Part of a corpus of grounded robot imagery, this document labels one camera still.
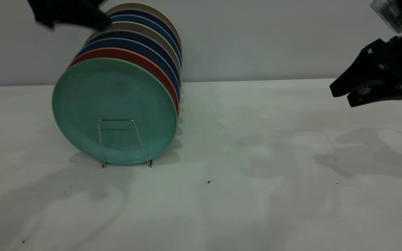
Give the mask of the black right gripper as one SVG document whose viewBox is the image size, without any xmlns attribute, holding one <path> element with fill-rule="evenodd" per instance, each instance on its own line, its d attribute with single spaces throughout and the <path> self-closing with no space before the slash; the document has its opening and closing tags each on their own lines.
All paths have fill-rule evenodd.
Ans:
<svg viewBox="0 0 402 251">
<path fill-rule="evenodd" d="M 402 100 L 402 37 L 375 40 L 332 84 L 333 97 L 347 96 L 351 107 Z"/>
</svg>

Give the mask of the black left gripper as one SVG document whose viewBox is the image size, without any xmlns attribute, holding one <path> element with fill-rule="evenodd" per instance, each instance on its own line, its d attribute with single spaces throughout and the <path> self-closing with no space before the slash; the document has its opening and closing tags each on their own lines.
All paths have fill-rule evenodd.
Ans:
<svg viewBox="0 0 402 251">
<path fill-rule="evenodd" d="M 103 31 L 112 25 L 109 16 L 97 5 L 86 6 L 85 0 L 29 0 L 28 4 L 35 21 L 51 29 L 56 24 L 75 24 Z"/>
</svg>

